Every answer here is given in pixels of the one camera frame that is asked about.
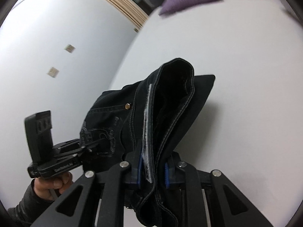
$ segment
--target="metal screw head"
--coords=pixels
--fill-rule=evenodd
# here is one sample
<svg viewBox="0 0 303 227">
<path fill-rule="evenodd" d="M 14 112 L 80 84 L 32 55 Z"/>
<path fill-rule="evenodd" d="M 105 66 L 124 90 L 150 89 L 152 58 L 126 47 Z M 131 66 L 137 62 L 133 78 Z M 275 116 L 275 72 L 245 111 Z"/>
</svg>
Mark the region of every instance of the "metal screw head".
<svg viewBox="0 0 303 227">
<path fill-rule="evenodd" d="M 221 173 L 219 170 L 213 170 L 213 171 L 212 171 L 212 174 L 213 174 L 215 177 L 220 177 L 222 173 Z"/>
<path fill-rule="evenodd" d="M 87 171 L 85 174 L 85 177 L 90 178 L 94 176 L 94 172 L 93 171 Z"/>
<path fill-rule="evenodd" d="M 186 167 L 187 166 L 187 163 L 185 161 L 179 161 L 178 162 L 178 167 Z"/>
<path fill-rule="evenodd" d="M 122 168 L 128 167 L 128 165 L 129 165 L 129 163 L 128 163 L 127 161 L 122 161 L 122 162 L 120 163 L 120 166 L 121 166 Z"/>
</svg>

